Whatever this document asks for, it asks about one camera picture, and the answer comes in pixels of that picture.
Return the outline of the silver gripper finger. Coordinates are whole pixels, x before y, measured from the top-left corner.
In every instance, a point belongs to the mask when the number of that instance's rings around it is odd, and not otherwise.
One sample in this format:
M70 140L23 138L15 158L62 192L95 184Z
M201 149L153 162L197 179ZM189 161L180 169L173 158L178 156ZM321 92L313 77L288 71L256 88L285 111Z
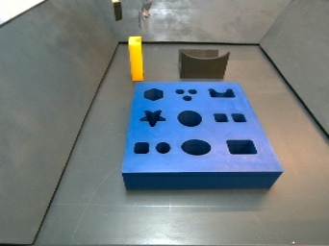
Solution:
M142 7L138 12L140 16L140 28L145 29L146 21L150 18L150 9L153 6L153 0L144 0Z
M115 21L122 20L122 5L121 0L113 0L113 6L115 11Z

